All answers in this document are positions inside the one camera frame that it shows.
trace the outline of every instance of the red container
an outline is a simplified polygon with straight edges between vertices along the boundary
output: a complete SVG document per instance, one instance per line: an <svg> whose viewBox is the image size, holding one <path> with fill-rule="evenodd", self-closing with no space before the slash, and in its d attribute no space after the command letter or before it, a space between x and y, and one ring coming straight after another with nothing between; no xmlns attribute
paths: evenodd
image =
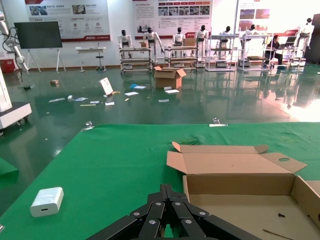
<svg viewBox="0 0 320 240"><path fill-rule="evenodd" d="M13 73L16 69L13 59L0 60L1 71L3 74Z"/></svg>

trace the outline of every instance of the white charger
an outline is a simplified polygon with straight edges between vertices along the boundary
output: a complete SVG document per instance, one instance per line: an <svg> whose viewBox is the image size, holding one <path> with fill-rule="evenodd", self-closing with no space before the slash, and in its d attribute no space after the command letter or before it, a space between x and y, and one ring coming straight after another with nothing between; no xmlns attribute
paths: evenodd
<svg viewBox="0 0 320 240"><path fill-rule="evenodd" d="M64 190L62 187L41 189L30 207L31 215L42 217L57 214L63 198Z"/></svg>

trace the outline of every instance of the banner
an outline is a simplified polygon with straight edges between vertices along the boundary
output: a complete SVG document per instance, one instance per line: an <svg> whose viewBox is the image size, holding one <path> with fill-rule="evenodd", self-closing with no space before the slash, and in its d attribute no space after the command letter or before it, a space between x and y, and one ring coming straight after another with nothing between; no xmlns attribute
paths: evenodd
<svg viewBox="0 0 320 240"><path fill-rule="evenodd" d="M63 42L110 41L107 0L25 0L30 22L59 24Z"/></svg>
<svg viewBox="0 0 320 240"><path fill-rule="evenodd" d="M202 25L210 32L213 0L132 0L135 39L142 39L148 27L160 38L170 39L182 28L186 38L194 38Z"/></svg>

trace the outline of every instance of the green table surface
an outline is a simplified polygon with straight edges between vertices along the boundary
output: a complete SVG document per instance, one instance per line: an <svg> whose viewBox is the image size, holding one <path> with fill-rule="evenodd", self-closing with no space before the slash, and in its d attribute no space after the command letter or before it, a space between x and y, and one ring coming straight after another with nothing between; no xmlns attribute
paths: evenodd
<svg viewBox="0 0 320 240"><path fill-rule="evenodd" d="M320 123L101 125L80 132L0 218L4 240L84 240L142 206L160 184L182 191L182 174L166 166L167 151L197 139L204 145L268 144L308 166L297 174L320 180ZM60 212L32 217L40 189L62 187Z"/></svg>
<svg viewBox="0 0 320 240"><path fill-rule="evenodd" d="M18 180L18 175L18 169L0 157L0 189L15 184Z"/></svg>

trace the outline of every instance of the open cardboard box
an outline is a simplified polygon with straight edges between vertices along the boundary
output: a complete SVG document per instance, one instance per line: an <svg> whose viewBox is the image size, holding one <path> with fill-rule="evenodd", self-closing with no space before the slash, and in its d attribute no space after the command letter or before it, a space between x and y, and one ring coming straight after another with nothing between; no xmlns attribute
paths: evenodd
<svg viewBox="0 0 320 240"><path fill-rule="evenodd" d="M167 165L185 173L184 192L196 205L262 240L320 240L320 181L294 173L307 165L267 145L179 145Z"/></svg>

